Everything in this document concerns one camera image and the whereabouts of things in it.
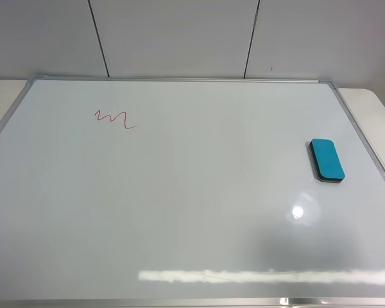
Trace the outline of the blue whiteboard eraser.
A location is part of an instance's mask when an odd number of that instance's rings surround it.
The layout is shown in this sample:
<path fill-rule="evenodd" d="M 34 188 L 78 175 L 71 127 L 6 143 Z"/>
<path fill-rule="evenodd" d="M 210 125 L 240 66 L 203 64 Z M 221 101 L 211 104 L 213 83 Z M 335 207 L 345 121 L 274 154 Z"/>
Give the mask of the blue whiteboard eraser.
<path fill-rule="evenodd" d="M 345 179 L 334 143 L 329 139 L 312 139 L 309 143 L 317 177 L 322 182 L 340 183 Z"/>

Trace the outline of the white whiteboard with aluminium frame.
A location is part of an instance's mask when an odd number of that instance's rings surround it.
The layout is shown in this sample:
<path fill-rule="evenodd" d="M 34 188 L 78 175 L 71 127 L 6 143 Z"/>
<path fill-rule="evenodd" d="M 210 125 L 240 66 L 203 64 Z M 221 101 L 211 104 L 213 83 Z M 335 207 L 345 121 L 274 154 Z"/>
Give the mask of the white whiteboard with aluminium frame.
<path fill-rule="evenodd" d="M 0 121 L 0 307 L 308 306 L 385 307 L 385 167 L 331 82 L 27 82 Z"/>

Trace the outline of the red marker squiggle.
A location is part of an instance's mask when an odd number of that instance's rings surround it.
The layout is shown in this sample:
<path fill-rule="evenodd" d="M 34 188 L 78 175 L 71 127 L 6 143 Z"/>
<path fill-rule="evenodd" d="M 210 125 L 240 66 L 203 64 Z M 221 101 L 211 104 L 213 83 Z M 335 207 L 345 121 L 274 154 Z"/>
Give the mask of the red marker squiggle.
<path fill-rule="evenodd" d="M 128 114 L 126 112 L 120 112 L 120 113 L 112 116 L 111 114 L 102 114 L 101 110 L 97 110 L 95 112 L 94 116 L 95 116 L 97 121 L 106 120 L 106 121 L 109 121 L 110 123 L 113 123 L 113 122 L 117 121 L 119 118 L 121 118 L 122 122 L 123 122 L 123 128 L 125 130 L 131 130 L 131 129 L 137 127 L 137 125 L 132 125 L 132 126 L 128 125 L 128 123 L 127 123 Z"/>

